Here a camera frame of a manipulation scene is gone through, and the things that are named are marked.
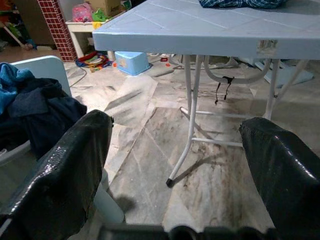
cardboard box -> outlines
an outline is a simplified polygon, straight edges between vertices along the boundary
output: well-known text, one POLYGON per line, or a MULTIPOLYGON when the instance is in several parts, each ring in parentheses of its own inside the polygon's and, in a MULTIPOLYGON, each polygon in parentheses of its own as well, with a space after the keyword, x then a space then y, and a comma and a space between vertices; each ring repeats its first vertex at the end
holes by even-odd
POLYGON ((121 12, 121 0, 85 0, 96 11, 101 9, 107 17, 113 17, 121 12))

pink toy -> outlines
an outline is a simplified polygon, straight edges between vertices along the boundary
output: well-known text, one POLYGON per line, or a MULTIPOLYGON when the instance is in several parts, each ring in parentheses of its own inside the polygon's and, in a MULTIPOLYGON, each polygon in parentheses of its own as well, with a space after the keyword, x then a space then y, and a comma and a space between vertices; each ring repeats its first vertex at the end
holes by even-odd
POLYGON ((92 22, 93 8, 89 3, 76 5, 72 8, 72 21, 73 22, 92 22))

brick wall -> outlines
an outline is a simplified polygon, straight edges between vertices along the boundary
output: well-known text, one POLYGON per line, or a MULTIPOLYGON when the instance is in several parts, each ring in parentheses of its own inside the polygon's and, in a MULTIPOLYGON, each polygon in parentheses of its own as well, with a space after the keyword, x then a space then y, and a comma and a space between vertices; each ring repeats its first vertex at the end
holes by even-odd
POLYGON ((58 0, 37 1, 62 60, 64 62, 74 61, 77 58, 76 50, 65 24, 58 0))

table top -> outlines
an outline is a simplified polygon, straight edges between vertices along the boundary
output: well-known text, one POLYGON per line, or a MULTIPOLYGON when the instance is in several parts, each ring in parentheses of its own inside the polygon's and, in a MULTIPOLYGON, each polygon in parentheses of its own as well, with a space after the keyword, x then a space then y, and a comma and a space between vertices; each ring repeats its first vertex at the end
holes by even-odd
POLYGON ((93 32, 97 50, 320 60, 320 0, 277 9, 147 0, 93 32))

floor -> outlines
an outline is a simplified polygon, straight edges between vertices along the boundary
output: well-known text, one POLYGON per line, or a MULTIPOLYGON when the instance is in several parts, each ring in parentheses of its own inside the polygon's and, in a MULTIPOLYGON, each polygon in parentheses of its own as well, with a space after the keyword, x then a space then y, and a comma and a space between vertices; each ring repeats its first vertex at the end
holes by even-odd
MULTIPOLYGON (((261 231, 273 223, 255 188, 242 148, 193 143, 172 189, 165 182, 182 153, 188 119, 179 110, 186 107, 184 70, 152 77, 170 70, 151 59, 153 67, 138 76, 128 76, 114 67, 84 74, 66 63, 73 97, 115 119, 111 147, 104 166, 105 187, 125 212, 127 224, 162 225, 169 231, 187 225, 196 231, 205 226, 255 227, 261 231)), ((307 69, 311 81, 294 85, 274 109, 272 120, 296 133, 320 154, 318 125, 320 62, 307 69)), ((238 68, 217 69, 220 75, 247 77, 258 70, 242 63, 238 68)), ((217 83, 201 71, 198 109, 262 116, 269 84, 261 79, 250 85, 232 84, 224 100, 226 85, 217 93, 217 83)), ((239 141, 240 122, 218 116, 199 115, 195 135, 224 141, 239 141)), ((98 212, 77 235, 96 239, 102 219, 98 212)))
POLYGON ((24 50, 19 46, 6 46, 4 51, 0 51, 0 63, 14 63, 22 60, 54 55, 60 58, 58 50, 24 50))

